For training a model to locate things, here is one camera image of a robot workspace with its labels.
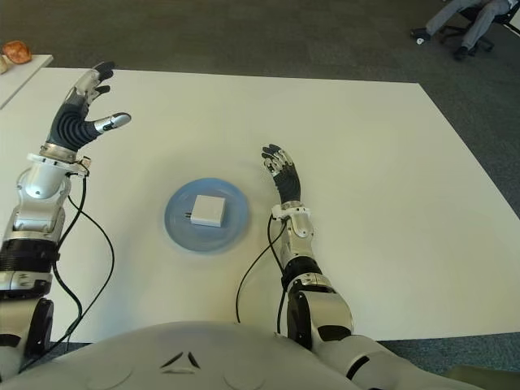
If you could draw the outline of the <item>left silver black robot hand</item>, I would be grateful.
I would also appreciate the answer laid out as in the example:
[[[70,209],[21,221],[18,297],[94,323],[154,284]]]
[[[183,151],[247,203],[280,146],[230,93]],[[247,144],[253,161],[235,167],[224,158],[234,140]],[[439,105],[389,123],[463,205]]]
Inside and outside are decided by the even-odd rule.
[[[114,75],[114,69],[114,62],[101,62],[86,71],[71,87],[54,116],[40,155],[71,163],[84,146],[104,133],[130,123],[132,116],[126,112],[87,120],[91,104],[111,91],[103,82]]]

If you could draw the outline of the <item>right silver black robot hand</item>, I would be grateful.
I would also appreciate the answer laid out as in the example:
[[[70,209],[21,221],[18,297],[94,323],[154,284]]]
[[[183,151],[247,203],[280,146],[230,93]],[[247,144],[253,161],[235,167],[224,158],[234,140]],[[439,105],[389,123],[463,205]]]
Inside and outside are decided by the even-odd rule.
[[[301,200],[301,183],[296,166],[288,152],[269,144],[262,148],[264,167],[271,174],[278,190],[281,203]]]

